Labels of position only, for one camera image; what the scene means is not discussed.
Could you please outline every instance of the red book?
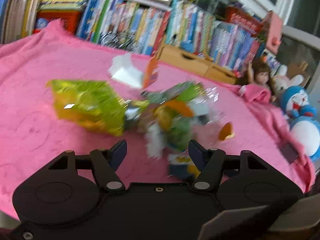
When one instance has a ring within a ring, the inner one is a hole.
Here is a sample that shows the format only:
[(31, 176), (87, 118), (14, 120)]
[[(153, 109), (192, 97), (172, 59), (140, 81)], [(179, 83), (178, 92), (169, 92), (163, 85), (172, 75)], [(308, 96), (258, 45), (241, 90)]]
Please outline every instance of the red book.
[(170, 16), (170, 12), (165, 12), (165, 14), (163, 16), (162, 24), (161, 24), (159, 32), (158, 32), (158, 36), (156, 38), (155, 44), (152, 49), (151, 57), (153, 57), (155, 55), (155, 53), (157, 52), (157, 50), (160, 46), (160, 43), (162, 42), (164, 31), (167, 28), (167, 24), (169, 21), (169, 16)]

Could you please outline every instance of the plastic wrapper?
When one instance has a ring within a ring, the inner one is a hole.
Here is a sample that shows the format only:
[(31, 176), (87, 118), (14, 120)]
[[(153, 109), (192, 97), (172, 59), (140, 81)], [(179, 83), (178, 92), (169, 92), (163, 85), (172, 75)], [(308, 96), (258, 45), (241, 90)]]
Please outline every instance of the plastic wrapper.
[(148, 101), (127, 100), (105, 81), (52, 80), (48, 83), (58, 118), (90, 131), (120, 136), (137, 123)]

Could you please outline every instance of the screw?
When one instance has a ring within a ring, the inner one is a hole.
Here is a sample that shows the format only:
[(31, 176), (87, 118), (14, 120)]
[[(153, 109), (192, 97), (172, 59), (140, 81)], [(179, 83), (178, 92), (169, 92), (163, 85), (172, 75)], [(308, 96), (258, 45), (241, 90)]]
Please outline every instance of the screw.
[(32, 240), (33, 239), (33, 234), (31, 234), (30, 232), (24, 232), (22, 236), (23, 236), (23, 239), (25, 239), (25, 240)]

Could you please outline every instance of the doll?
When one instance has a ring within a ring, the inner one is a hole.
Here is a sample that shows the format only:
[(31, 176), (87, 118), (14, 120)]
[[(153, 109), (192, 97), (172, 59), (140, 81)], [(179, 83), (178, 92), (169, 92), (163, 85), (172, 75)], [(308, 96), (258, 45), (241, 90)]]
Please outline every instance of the doll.
[(254, 60), (248, 63), (247, 71), (236, 81), (237, 85), (257, 84), (270, 90), (270, 101), (276, 100), (273, 80), (270, 76), (269, 66), (261, 60)]

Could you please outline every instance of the wooden drawer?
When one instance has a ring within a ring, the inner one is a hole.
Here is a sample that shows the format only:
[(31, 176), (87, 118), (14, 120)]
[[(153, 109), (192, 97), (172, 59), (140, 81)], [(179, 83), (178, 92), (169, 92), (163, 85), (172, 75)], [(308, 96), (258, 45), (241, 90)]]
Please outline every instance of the wooden drawer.
[(209, 66), (196, 55), (184, 52), (173, 46), (164, 46), (159, 59), (203, 77), (209, 68)]
[(205, 77), (214, 81), (229, 83), (232, 85), (234, 85), (236, 82), (236, 77), (234, 75), (225, 73), (224, 71), (221, 71), (214, 66), (208, 69)]

